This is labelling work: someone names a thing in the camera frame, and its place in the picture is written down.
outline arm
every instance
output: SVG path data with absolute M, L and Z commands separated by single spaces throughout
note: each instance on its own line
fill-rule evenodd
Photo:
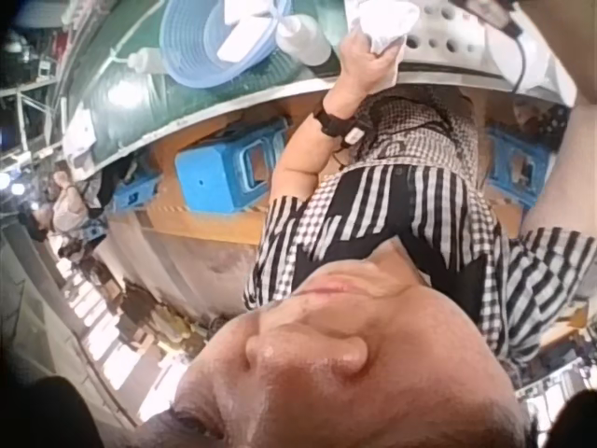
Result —
M 522 234 L 542 227 L 597 236 L 597 105 L 573 110 L 556 166 Z
M 62 190 L 61 196 L 64 197 L 68 204 L 68 211 L 77 215 L 87 212 L 85 202 L 76 187 L 71 183 L 69 175 L 64 171 L 59 171 L 54 173 L 53 177 L 56 185 Z
M 342 71 L 338 82 L 324 99 L 324 109 L 340 119 L 354 115 L 396 63 L 402 45 L 393 45 L 381 56 L 369 52 L 367 37 L 352 31 L 342 43 Z M 322 133 L 321 124 L 310 115 L 288 142 L 271 181 L 270 203 L 282 196 L 304 201 L 317 188 L 319 174 L 339 148 L 340 139 Z

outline mouth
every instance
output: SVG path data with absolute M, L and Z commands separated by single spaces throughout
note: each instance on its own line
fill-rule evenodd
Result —
M 306 295 L 341 296 L 355 294 L 365 296 L 367 291 L 359 286 L 354 279 L 338 275 L 323 275 L 313 280 L 307 280 L 295 297 Z

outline blue stool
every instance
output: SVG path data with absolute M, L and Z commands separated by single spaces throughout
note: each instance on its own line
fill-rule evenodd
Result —
M 549 150 L 520 140 L 496 127 L 489 129 L 493 141 L 494 163 L 490 184 L 510 199 L 533 208 L 548 177 Z M 521 161 L 521 178 L 515 179 L 515 160 Z
M 112 213 L 125 213 L 151 201 L 158 193 L 160 179 L 158 173 L 142 173 L 131 184 L 118 186 L 111 203 Z
M 287 129 L 285 119 L 257 128 L 231 127 L 180 153 L 176 172 L 189 210 L 229 215 L 259 201 L 268 184 L 255 179 L 251 160 L 261 155 L 271 173 L 284 151 Z

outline black and white shirt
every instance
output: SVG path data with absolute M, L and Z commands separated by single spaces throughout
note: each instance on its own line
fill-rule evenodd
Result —
M 520 365 L 534 357 L 597 244 L 563 229 L 507 237 L 476 188 L 470 112 L 449 90 L 395 89 L 370 98 L 359 113 L 377 132 L 352 148 L 350 167 L 307 202 L 283 197 L 272 204 L 246 307 L 284 300 L 320 266 L 365 259 L 397 237 L 498 358 Z

